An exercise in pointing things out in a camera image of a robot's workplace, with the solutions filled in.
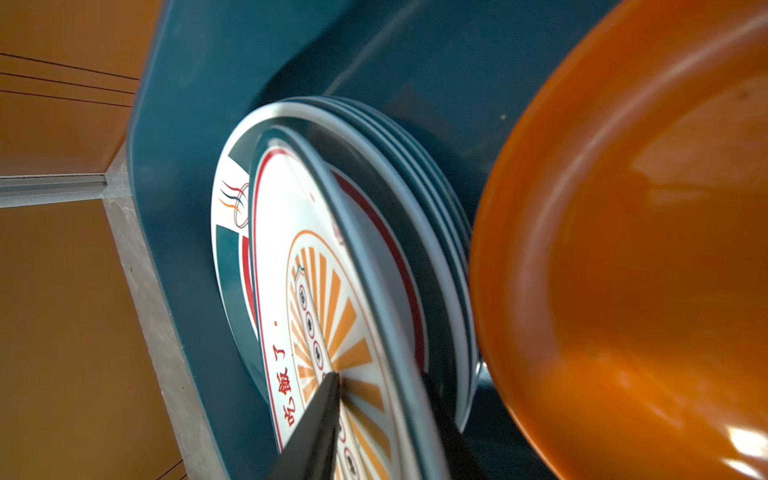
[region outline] orange bowl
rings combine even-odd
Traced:
[[[616,7],[504,146],[470,283],[559,477],[768,479],[768,2]]]

